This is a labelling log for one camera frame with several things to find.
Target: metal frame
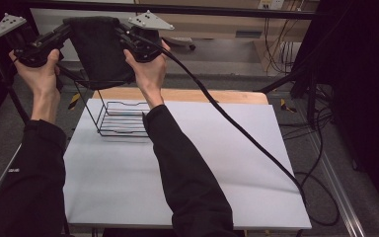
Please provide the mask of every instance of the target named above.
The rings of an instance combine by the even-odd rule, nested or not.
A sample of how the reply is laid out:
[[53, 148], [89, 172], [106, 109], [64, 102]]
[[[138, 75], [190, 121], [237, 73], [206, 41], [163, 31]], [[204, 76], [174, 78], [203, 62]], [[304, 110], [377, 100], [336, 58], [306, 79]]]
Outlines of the metal frame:
[[252, 17], [252, 18], [272, 18], [272, 19], [297, 19], [314, 20], [316, 18], [327, 18], [331, 15], [316, 12], [298, 11], [275, 11], [262, 9], [234, 9], [220, 7], [197, 7], [197, 6], [177, 6], [177, 5], [153, 5], [153, 4], [126, 4], [126, 3], [100, 3], [100, 2], [76, 2], [76, 1], [38, 1], [19, 0], [14, 2], [14, 6], [43, 9], [63, 9], [82, 11], [103, 11], [103, 12], [146, 12], [150, 9], [153, 13], [185, 14], [185, 15], [209, 15], [209, 16], [229, 16], [229, 17]]

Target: white panel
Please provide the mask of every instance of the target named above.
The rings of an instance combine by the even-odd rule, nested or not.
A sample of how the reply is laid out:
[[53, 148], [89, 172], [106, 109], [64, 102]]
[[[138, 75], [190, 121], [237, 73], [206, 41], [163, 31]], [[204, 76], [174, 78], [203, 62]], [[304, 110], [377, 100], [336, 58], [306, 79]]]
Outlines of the white panel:
[[[53, 31], [55, 28], [63, 24], [63, 19], [72, 17], [115, 17], [119, 18], [119, 21], [126, 23], [128, 18], [134, 17], [135, 13], [123, 13], [123, 12], [98, 12], [98, 11], [72, 11], [72, 10], [51, 10], [51, 9], [32, 9], [33, 17], [36, 21], [38, 31], [40, 34], [45, 34]], [[64, 47], [61, 49], [64, 55], [64, 61], [79, 61], [75, 48], [72, 45], [70, 39], [68, 39]]]
[[[128, 104], [137, 101], [122, 100]], [[101, 100], [88, 106], [96, 118]], [[310, 229], [291, 180], [208, 103], [166, 102], [202, 154], [233, 208], [238, 229]], [[220, 104], [292, 173], [272, 106]], [[64, 155], [69, 223], [171, 227], [153, 144], [97, 134], [85, 110]]]

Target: wire rack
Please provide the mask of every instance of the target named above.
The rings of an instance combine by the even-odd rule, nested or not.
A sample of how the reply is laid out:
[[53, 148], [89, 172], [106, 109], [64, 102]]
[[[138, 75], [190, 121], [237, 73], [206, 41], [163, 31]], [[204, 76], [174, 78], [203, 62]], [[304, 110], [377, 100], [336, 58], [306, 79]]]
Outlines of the wire rack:
[[148, 113], [146, 103], [106, 102], [97, 120], [101, 136], [147, 137], [142, 114]]

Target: black sleeve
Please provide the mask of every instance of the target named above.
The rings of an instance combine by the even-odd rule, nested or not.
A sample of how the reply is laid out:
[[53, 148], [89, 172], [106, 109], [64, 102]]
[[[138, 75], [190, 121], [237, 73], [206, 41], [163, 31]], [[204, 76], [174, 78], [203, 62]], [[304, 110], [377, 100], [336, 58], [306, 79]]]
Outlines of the black sleeve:
[[0, 188], [0, 236], [60, 236], [64, 220], [66, 135], [31, 120]]
[[232, 209], [213, 173], [164, 105], [143, 118], [180, 237], [236, 236]]

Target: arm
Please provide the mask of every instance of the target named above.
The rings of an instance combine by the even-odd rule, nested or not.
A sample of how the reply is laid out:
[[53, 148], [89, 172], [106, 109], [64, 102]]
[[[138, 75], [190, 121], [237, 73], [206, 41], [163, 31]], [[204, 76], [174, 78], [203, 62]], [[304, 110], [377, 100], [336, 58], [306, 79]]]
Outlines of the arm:
[[41, 68], [15, 65], [34, 93], [32, 119], [0, 188], [0, 236], [59, 236], [64, 219], [63, 153], [66, 136], [54, 125], [58, 50]]
[[144, 124], [158, 158], [166, 201], [179, 236], [235, 236], [232, 209], [213, 173], [164, 105], [165, 55], [137, 63], [125, 51], [137, 85], [151, 108]]

